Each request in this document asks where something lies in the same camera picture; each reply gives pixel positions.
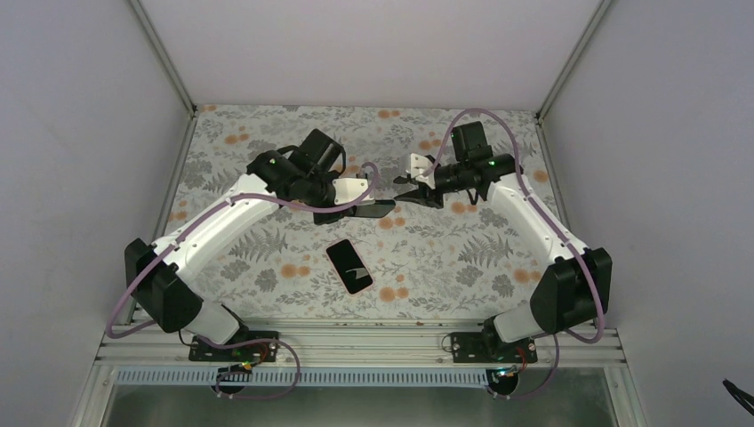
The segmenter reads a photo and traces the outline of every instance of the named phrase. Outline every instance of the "pink phone case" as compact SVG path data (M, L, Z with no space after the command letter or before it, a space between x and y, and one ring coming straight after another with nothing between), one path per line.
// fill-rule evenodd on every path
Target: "pink phone case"
M333 259L330 258L330 254L327 253L327 249L330 249L331 247L339 244L340 242L349 242L349 244L351 245L351 248L354 250L354 253L358 257L358 260L361 261L361 265L364 266L364 270L366 270L366 274L368 274L369 277L372 278L372 284L371 285L369 285L369 286L365 287L364 289L356 292L355 294L352 294L351 292L349 292L349 288L346 286L345 282L343 282L343 279L341 278L341 275L338 274L338 269L335 267L335 264L333 263ZM354 246L354 244L349 239L344 238L344 239L338 240L337 242L334 242L333 244L329 245L328 247L325 248L325 254L327 255L327 261L330 262L330 265L333 266L333 270L335 270L335 276L338 277L338 279L341 281L341 284L343 285L343 288L346 290L346 294L348 294L350 296L359 296L362 292L364 292L365 290L367 290L370 287L374 286L374 276L372 276L372 272L369 271L369 269L366 267L366 262L364 262L364 258L361 257L361 254L356 250L356 247Z

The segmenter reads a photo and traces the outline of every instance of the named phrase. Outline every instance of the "phone screen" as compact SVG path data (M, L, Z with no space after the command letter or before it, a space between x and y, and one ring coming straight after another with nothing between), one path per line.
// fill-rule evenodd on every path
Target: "phone screen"
M325 252L349 294L358 294L374 283L356 249L348 240L341 240L325 249Z

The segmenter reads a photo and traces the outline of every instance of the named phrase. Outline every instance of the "white panel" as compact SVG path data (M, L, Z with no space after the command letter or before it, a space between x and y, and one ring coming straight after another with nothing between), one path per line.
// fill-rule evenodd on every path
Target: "white panel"
M187 115L127 2L0 13L3 425L65 425Z
M651 425L750 425L754 2L619 1L546 119Z
M598 0L142 0L195 102L537 110Z

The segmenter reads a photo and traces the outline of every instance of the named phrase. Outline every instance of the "gray floor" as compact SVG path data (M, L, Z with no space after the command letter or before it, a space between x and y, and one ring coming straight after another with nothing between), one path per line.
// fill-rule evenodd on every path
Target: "gray floor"
M524 373L519 391L545 370ZM271 389L257 390L270 393ZM602 369L562 369L536 399L495 401L481 390L299 388L273 402L217 399L205 387L118 386L106 422L118 426L612 426Z

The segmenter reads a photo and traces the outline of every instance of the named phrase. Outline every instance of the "floral pattern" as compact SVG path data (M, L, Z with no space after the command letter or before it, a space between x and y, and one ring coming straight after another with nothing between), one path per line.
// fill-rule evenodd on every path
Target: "floral pattern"
M450 109L300 106L204 106L182 170L168 230L176 230L225 191L269 149L298 144L315 128L347 152L344 176L365 161L380 167L375 196L392 198L400 158L436 154ZM533 114L498 111L521 144L534 189L556 212ZM495 153L512 152L505 132L481 120ZM446 162L453 150L446 152ZM350 296L325 249L350 239L374 284ZM193 287L248 318L487 318L527 301L542 268L506 218L446 195L445 209L398 203L380 220L349 218L315 226L311 213L283 208L255 223L201 271Z

